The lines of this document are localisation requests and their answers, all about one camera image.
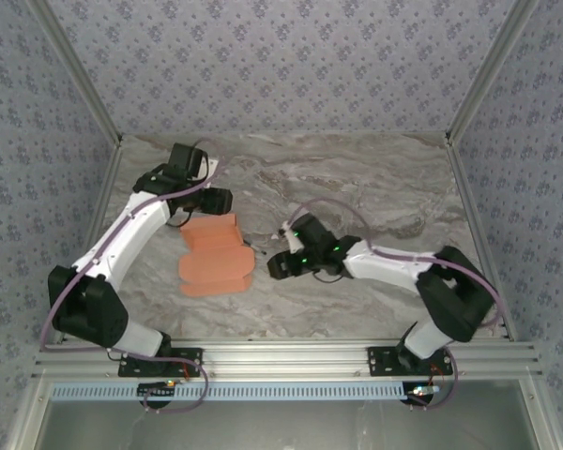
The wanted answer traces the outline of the salmon orange paper box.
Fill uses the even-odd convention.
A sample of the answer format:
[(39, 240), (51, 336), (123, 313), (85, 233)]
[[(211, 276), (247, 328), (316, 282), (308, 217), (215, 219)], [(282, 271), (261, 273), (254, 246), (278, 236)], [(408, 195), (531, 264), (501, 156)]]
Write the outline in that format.
[(193, 218), (180, 234), (189, 250), (178, 263), (185, 295), (242, 293), (251, 286), (255, 252), (244, 243), (235, 214)]

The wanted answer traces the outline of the small black controller board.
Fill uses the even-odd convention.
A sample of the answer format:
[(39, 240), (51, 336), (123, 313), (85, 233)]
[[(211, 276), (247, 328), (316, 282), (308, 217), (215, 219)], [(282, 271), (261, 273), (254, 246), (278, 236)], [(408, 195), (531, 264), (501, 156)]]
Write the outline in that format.
[(440, 392), (440, 387), (434, 384), (419, 382), (405, 382), (403, 390), (406, 399), (403, 403), (408, 406), (427, 408), (432, 402), (434, 395)]

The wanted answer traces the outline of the grey metal lower panel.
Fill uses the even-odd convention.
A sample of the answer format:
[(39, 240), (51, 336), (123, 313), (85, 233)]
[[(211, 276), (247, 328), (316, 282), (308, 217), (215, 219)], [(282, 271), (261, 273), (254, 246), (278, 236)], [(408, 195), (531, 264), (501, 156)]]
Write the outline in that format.
[(390, 401), (207, 402), (152, 414), (134, 402), (54, 402), (35, 450), (538, 450), (517, 412), (411, 411)]

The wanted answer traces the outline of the aluminium front frame rail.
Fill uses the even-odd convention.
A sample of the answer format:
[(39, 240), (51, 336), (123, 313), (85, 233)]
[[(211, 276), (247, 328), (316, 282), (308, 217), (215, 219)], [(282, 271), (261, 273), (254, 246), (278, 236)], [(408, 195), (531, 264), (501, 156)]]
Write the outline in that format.
[[(204, 351), (204, 368), (216, 382), (361, 381), (370, 377), (371, 347), (396, 345), (387, 339), (175, 339), (175, 347)], [(110, 381), (118, 364), (104, 351), (78, 352), (72, 340), (41, 352), (32, 366), (33, 377), (55, 381)], [(532, 343), (477, 338), (449, 347), (462, 381), (519, 380), (543, 376)]]

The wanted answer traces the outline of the aluminium frame rail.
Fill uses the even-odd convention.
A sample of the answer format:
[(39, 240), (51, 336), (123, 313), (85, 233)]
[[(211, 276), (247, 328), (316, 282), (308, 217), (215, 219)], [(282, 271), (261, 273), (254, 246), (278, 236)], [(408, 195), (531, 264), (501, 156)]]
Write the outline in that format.
[(561, 450), (556, 420), (546, 383), (538, 377), (520, 380), (531, 427), (540, 450)]
[[(396, 345), (387, 339), (175, 339), (175, 347), (204, 351), (204, 368), (216, 382), (361, 381), (370, 377), (371, 347)], [(104, 351), (78, 352), (72, 340), (41, 352), (32, 366), (33, 377), (55, 381), (110, 381), (118, 364)], [(462, 381), (519, 380), (543, 376), (532, 343), (477, 338), (449, 347)]]
[(6, 450), (34, 450), (42, 421), (48, 408), (53, 384), (33, 378), (26, 387), (23, 401), (14, 416)]

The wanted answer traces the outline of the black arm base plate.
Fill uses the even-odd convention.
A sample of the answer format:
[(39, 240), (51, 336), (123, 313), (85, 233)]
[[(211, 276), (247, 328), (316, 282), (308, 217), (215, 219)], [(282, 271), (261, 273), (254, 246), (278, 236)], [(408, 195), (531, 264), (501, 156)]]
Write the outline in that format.
[(446, 350), (440, 349), (430, 357), (420, 359), (403, 347), (377, 346), (367, 349), (368, 367), (373, 377), (452, 375), (453, 364)]
[(124, 357), (119, 362), (118, 376), (122, 378), (200, 378), (196, 365), (203, 364), (202, 348), (172, 348), (160, 357), (174, 358), (174, 361), (147, 361)]

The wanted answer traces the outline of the aluminium corner post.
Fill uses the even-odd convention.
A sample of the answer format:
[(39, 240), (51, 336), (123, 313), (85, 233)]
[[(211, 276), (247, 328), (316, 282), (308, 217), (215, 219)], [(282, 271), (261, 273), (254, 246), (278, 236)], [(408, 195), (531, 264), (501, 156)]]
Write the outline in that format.
[(111, 144), (118, 146), (121, 135), (48, 0), (25, 0), (25, 3), (36, 17), (100, 130)]
[(464, 136), (539, 2), (540, 0), (513, 0), (505, 20), (498, 28), (489, 51), (483, 58), (464, 100), (447, 129), (446, 137), (449, 145), (455, 146)]

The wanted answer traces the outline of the aluminium lower frame rail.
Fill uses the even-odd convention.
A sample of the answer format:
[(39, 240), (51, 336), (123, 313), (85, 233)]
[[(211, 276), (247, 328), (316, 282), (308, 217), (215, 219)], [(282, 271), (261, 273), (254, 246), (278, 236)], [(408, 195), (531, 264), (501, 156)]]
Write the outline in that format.
[(546, 383), (538, 377), (520, 380), (531, 427), (540, 450), (561, 450), (556, 420)]
[(33, 378), (26, 387), (23, 401), (14, 416), (6, 450), (34, 450), (42, 421), (48, 408), (53, 384)]

